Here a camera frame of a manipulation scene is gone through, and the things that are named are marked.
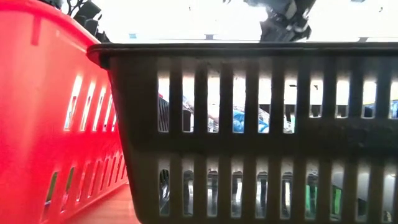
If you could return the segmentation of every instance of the plastic basket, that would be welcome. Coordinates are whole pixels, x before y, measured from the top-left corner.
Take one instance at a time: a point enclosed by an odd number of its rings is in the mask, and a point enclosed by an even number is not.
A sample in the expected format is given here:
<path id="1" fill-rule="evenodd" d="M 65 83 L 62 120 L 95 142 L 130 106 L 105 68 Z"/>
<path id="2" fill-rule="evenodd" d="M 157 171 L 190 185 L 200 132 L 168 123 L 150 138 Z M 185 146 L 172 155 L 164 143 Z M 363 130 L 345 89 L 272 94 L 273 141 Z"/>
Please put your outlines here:
<path id="1" fill-rule="evenodd" d="M 142 223 L 356 223 L 361 222 L 357 194 L 364 194 L 364 186 L 368 192 L 367 222 L 382 223 L 386 210 L 393 221 L 397 220 L 395 177 L 388 173 L 391 164 L 396 168 L 398 153 L 398 123 L 389 118 L 392 77 L 398 69 L 397 47 L 391 43 L 90 47 L 90 59 L 109 70 L 138 219 Z M 220 71 L 218 133 L 209 133 L 207 127 L 209 67 Z M 182 131 L 182 77 L 187 71 L 195 74 L 192 133 Z M 159 130 L 157 124 L 159 72 L 170 74 L 168 132 Z M 232 131 L 233 76 L 237 73 L 246 76 L 243 133 Z M 271 77 L 268 134 L 258 133 L 259 74 Z M 285 134 L 284 83 L 291 74 L 297 75 L 298 83 L 295 132 Z M 322 116 L 311 118 L 310 80 L 319 74 L 323 75 Z M 350 83 L 345 119 L 336 117 L 338 75 L 349 77 Z M 362 117 L 367 76 L 377 79 L 372 119 Z M 363 160 L 369 168 L 365 177 Z M 164 186 L 159 189 L 163 183 L 159 175 L 162 179 L 165 169 L 170 172 L 166 210 Z M 186 179 L 187 171 L 193 173 L 191 179 Z M 236 179 L 242 184 L 240 202 L 236 200 Z M 313 217 L 305 214 L 310 179 L 316 179 L 316 187 L 310 186 L 310 191 L 316 192 Z M 189 197 L 192 212 L 186 212 L 185 181 L 193 182 L 193 196 Z M 209 196 L 214 193 L 209 183 L 214 181 L 218 182 L 218 193 Z M 266 182 L 267 193 L 261 193 L 265 198 L 260 202 L 258 182 L 261 187 Z M 281 203 L 285 197 L 281 193 L 287 190 L 282 187 L 285 182 L 292 183 L 287 216 L 283 216 L 287 207 Z M 335 190 L 331 186 L 337 182 L 341 189 Z M 240 211 L 235 209 L 237 203 Z M 341 208 L 332 204 L 341 204 Z"/>
<path id="2" fill-rule="evenodd" d="M 0 21 L 0 223 L 59 223 L 127 182 L 98 41 L 37 0 Z"/>

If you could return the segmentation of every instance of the floor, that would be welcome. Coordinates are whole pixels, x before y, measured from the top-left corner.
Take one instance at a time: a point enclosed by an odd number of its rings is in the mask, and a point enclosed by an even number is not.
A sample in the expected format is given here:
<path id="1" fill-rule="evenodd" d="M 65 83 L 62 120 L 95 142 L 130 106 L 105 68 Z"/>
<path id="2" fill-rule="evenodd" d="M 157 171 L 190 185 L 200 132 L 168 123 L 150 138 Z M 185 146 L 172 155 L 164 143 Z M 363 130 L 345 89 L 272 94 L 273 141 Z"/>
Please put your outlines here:
<path id="1" fill-rule="evenodd" d="M 64 224 L 139 224 L 126 184 Z"/>

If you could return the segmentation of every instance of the blue item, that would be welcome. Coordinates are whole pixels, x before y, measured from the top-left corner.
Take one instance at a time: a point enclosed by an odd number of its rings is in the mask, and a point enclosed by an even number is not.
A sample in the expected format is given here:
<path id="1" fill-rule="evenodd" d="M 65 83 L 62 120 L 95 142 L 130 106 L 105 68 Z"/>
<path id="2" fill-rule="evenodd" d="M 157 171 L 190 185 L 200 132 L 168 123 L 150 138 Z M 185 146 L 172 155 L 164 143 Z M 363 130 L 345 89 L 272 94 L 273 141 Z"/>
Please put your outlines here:
<path id="1" fill-rule="evenodd" d="M 374 103 L 372 103 L 370 105 L 365 105 L 365 107 L 374 110 Z M 398 100 L 391 101 L 390 110 L 391 110 L 391 118 L 397 119 L 398 118 Z"/>
<path id="2" fill-rule="evenodd" d="M 238 110 L 233 111 L 233 132 L 243 133 L 244 131 L 244 113 Z M 259 132 L 264 133 L 268 124 L 259 119 Z"/>

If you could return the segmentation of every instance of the green item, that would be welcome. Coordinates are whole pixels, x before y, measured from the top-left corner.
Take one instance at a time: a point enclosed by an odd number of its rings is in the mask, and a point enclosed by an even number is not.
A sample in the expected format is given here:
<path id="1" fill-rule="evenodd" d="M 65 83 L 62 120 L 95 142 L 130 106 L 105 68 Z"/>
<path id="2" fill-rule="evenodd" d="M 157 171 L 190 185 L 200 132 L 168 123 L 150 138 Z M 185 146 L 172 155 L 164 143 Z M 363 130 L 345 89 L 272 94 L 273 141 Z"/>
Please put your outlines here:
<path id="1" fill-rule="evenodd" d="M 311 202 L 310 202 L 310 186 L 305 186 L 305 210 L 311 211 Z"/>
<path id="2" fill-rule="evenodd" d="M 45 202 L 51 201 L 52 194 L 53 194 L 54 187 L 55 187 L 55 183 L 57 181 L 57 177 L 58 177 L 58 172 L 54 172 L 54 174 L 52 175 L 52 178 L 51 178 L 51 184 L 50 184 L 49 192 L 47 194 Z"/>
<path id="3" fill-rule="evenodd" d="M 68 190 L 69 190 L 69 188 L 70 188 L 70 185 L 72 184 L 72 179 L 73 179 L 73 173 L 74 173 L 74 171 L 75 171 L 75 168 L 72 167 L 72 168 L 70 169 L 70 172 L 69 172 L 69 177 L 68 177 L 66 192 L 68 192 Z"/>
<path id="4" fill-rule="evenodd" d="M 341 190 L 336 189 L 336 197 L 335 197 L 335 214 L 340 214 L 340 200 L 341 200 Z"/>
<path id="5" fill-rule="evenodd" d="M 317 209 L 318 187 L 315 187 L 315 209 Z"/>

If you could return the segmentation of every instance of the basket rim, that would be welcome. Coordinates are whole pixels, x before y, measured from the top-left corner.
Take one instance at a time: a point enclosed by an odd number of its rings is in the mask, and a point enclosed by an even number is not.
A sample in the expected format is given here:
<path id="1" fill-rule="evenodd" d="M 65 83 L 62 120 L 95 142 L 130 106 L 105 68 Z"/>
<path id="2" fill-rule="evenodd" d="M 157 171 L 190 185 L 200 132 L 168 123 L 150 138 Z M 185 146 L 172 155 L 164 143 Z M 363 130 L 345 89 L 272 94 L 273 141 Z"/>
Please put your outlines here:
<path id="1" fill-rule="evenodd" d="M 184 43 L 184 44 L 95 44 L 88 58 L 109 69 L 111 57 L 390 57 L 398 56 L 398 43 L 312 42 L 312 43 Z"/>

